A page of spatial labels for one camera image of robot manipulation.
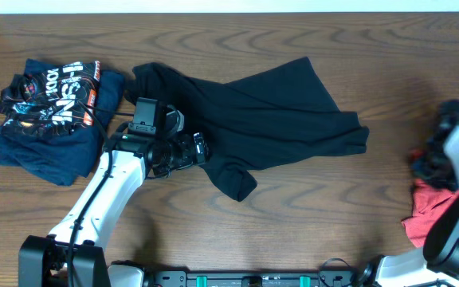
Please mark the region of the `black t-shirt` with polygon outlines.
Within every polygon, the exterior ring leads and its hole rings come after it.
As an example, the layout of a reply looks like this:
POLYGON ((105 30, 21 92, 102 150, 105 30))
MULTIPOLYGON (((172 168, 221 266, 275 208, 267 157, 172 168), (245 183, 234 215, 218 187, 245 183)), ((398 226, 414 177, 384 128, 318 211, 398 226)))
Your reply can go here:
POLYGON ((175 106, 185 130, 201 132, 211 157, 202 169, 241 202, 257 187, 250 174, 314 156, 363 154, 369 130, 342 112, 306 57, 228 83, 189 77, 168 65, 136 66, 126 98, 175 106))

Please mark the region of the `red t-shirt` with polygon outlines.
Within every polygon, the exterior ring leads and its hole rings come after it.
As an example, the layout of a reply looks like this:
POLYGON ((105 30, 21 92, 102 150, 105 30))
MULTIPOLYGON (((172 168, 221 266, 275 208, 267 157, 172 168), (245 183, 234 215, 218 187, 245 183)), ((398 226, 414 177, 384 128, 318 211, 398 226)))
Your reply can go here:
POLYGON ((402 226, 414 247, 421 248, 434 223, 459 197, 459 190, 434 188, 422 179, 415 179, 413 188, 412 215, 402 220, 402 226))

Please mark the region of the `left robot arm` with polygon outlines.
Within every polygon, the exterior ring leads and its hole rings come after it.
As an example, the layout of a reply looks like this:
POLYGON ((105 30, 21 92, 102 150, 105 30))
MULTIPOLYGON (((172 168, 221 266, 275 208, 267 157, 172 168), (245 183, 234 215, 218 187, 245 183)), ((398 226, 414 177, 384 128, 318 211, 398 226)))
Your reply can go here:
POLYGON ((20 286, 153 286, 132 261, 108 265, 104 251, 133 194, 148 179, 203 165, 210 149, 201 132, 185 131, 173 105, 139 98, 132 120, 106 136, 96 173, 73 208, 45 237, 30 235, 18 254, 20 286))

